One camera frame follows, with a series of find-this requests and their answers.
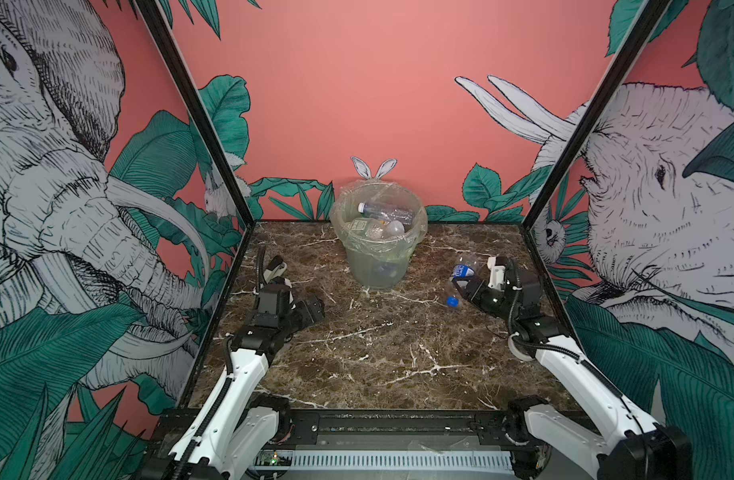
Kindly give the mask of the clear bottle blue cap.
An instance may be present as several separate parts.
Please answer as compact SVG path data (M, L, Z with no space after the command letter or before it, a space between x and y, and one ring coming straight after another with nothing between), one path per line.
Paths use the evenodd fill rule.
M445 304L450 308L458 308L464 302L464 292L470 279L480 269L480 261L475 256L462 255L452 268L450 279L446 284Z

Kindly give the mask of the clear bottle green cap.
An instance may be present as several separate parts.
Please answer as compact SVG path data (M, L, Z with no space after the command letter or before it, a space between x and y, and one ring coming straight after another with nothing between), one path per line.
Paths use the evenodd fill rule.
M351 234L368 240L382 239L385 225L385 222L373 218L360 218L348 223Z

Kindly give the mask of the white bottle red label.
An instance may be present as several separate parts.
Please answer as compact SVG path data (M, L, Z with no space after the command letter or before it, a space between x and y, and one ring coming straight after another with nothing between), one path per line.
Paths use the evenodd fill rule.
M383 228L384 238L393 238L405 234L405 226L398 220L388 222Z

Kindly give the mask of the clear bottle white cap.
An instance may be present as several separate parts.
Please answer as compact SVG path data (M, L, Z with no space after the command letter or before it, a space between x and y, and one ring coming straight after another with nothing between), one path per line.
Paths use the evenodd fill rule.
M384 222L398 220L405 226L411 225L415 218L415 213L411 210L379 202L360 202L357 211L365 217Z

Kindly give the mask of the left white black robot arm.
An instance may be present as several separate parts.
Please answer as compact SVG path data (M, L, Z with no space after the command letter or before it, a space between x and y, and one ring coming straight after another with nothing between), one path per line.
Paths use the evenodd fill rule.
M255 257L255 300L239 330L223 344L224 370L195 419L163 457L147 460L136 479L238 479L268 443L289 438L289 401L253 392L293 336L325 319L314 295L296 301L276 255Z

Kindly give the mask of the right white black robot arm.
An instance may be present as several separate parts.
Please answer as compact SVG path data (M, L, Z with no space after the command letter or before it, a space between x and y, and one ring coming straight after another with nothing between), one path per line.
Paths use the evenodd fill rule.
M447 303L467 302L504 321L507 343L522 361L536 361L571 394L594 427L588 429L539 396L510 401L503 419L506 439L533 441L558 450L594 479L690 479L693 448L685 433L665 426L613 384L555 317L540 306L543 290L531 273L493 259L487 278L458 264Z

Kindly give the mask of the clear plastic bin liner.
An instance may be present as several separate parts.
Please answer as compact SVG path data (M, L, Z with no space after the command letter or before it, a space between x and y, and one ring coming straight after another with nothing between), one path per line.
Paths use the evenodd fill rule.
M349 253L382 262L409 259L428 231L428 215L420 198L398 183L379 180L342 187L329 219Z

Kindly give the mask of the grey mesh waste bin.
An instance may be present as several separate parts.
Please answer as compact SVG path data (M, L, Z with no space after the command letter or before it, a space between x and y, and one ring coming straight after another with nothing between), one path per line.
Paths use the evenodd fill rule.
M395 182L363 180L343 186L329 218L351 273L373 289L391 289L402 280L428 231L420 198Z

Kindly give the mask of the grey stapler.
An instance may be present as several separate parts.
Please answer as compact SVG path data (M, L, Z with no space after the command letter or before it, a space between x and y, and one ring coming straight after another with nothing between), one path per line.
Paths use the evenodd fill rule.
M287 263L280 255L275 255L265 267L263 278L266 283L271 283L277 278L283 278L287 270Z

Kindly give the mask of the black front rail frame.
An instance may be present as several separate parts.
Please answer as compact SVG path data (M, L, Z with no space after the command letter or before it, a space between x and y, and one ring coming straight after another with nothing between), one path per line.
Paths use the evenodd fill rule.
M251 466L238 479L540 479L544 470L549 467L553 454L559 454L569 460L558 450L540 441L533 441L523 447L510 443L503 429L506 413L293 409L289 410L289 414L294 430L289 438L277 443L268 443L260 452L263 450L502 451L511 455L513 474L441 470L256 471ZM575 464L570 471L576 477L592 478Z

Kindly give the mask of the right black frame post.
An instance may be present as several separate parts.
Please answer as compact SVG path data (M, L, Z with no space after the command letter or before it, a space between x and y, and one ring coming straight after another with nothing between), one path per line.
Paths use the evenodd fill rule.
M595 91L594 96L589 101L579 125L575 128L566 146L562 149L561 155L539 192L535 204L530 208L529 213L524 218L521 224L523 230L531 229L537 222L539 215L572 166L584 142L591 135L617 89L626 79L670 4L671 1L668 0L644 1L637 11L620 49Z

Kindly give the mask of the black frame post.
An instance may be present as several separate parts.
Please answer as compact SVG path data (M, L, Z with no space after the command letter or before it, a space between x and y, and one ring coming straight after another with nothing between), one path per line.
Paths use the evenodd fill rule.
M201 96L194 85L193 78L184 62L183 56L173 39L158 1L137 0L134 2L156 47L185 103L190 118L205 143L206 150L224 181L232 203L241 220L249 227L255 220L249 210L237 183L236 176L230 169L225 150L218 138L214 125L206 111Z
M539 215L572 166L584 142L591 135L617 89L626 79L670 4L671 1L668 0L644 1L637 11L620 49L595 91L594 96L589 101L579 125L575 128L566 146L562 149L561 155L539 192L535 204L530 208L529 213L524 218L521 224L523 230L531 229L537 222Z

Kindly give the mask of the left black frame post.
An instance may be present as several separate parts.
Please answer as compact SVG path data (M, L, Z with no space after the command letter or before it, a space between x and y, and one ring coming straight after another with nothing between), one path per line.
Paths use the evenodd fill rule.
M173 39L158 1L137 0L134 2L156 47L185 103L190 118L205 143L206 150L224 181L232 203L241 220L249 227L255 220L249 210L237 183L236 176L230 169L225 150L218 138L214 125L206 111L201 96L194 85L193 78L184 62L183 56Z

